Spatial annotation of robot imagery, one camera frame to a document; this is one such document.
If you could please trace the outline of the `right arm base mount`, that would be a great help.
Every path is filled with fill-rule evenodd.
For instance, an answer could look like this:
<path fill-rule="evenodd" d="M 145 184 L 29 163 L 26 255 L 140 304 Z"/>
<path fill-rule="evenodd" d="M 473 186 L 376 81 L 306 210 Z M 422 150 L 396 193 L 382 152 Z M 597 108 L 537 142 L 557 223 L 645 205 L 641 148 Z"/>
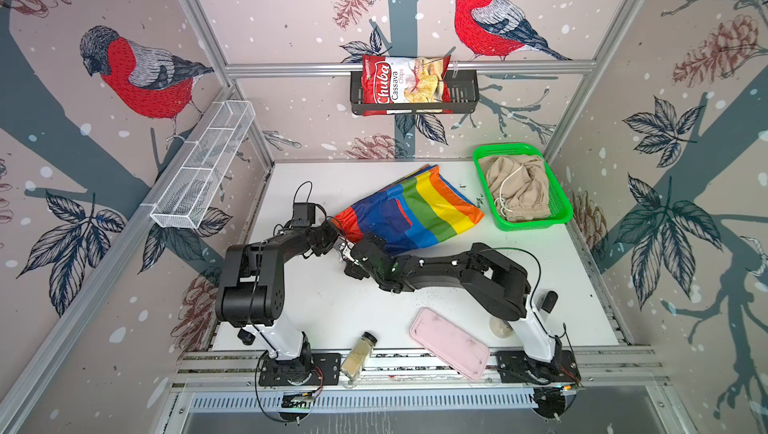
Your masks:
<path fill-rule="evenodd" d="M 498 351 L 494 354 L 503 383 L 521 383 L 536 386 L 581 383 L 581 375 L 574 353 L 557 350 L 552 361 L 544 362 L 528 357 L 522 350 Z"/>

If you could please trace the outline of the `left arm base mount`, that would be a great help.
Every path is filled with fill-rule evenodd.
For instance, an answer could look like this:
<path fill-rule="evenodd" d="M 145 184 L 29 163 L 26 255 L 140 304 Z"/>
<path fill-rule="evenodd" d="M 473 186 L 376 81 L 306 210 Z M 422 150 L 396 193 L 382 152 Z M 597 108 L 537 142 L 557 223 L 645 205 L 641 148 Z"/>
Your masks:
<path fill-rule="evenodd" d="M 312 352 L 293 360 L 269 356 L 260 360 L 257 384 L 262 387 L 326 387 L 339 382 L 341 355 Z"/>

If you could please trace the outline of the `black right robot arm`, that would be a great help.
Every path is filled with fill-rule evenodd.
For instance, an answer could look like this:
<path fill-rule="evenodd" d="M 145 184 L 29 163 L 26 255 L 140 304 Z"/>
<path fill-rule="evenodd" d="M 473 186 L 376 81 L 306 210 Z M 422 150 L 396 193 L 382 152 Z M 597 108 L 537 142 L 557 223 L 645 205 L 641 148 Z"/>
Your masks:
<path fill-rule="evenodd" d="M 534 302 L 537 286 L 501 249 L 474 243 L 470 250 L 450 256 L 391 256 L 381 239 L 369 236 L 356 244 L 347 242 L 341 255 L 347 276 L 370 278 L 385 292 L 464 289 L 487 313 L 510 325 L 528 361 L 562 367 L 562 342 L 545 326 Z"/>

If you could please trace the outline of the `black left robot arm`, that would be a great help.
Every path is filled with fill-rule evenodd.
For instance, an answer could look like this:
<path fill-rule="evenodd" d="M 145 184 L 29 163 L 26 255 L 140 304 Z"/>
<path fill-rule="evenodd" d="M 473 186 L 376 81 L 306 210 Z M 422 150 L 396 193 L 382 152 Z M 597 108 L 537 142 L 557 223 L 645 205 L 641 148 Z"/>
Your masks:
<path fill-rule="evenodd" d="M 285 265 L 293 258 L 328 254 L 339 232 L 329 221 L 290 229 L 265 241 L 230 247 L 225 255 L 215 301 L 219 322 L 242 330 L 241 341 L 262 340 L 268 355 L 294 361 L 308 350 L 306 336 L 280 319 L 285 304 Z"/>

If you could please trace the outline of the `rainbow striped shorts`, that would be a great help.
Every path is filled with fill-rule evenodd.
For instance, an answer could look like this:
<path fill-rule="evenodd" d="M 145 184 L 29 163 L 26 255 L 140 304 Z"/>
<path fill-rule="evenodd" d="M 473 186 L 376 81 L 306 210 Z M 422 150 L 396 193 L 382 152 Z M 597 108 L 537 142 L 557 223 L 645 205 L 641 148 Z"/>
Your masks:
<path fill-rule="evenodd" d="M 391 256 L 445 242 L 483 218 L 483 212 L 442 177 L 437 165 L 423 166 L 334 217 L 346 239 L 358 243 L 374 236 Z"/>

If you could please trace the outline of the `beige shorts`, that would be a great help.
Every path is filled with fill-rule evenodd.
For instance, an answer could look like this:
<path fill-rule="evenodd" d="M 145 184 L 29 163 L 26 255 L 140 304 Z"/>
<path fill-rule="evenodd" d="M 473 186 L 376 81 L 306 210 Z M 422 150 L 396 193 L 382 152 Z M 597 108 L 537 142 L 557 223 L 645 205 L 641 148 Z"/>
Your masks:
<path fill-rule="evenodd" d="M 550 217 L 550 182 L 540 156 L 490 156 L 479 166 L 502 219 L 520 223 Z"/>

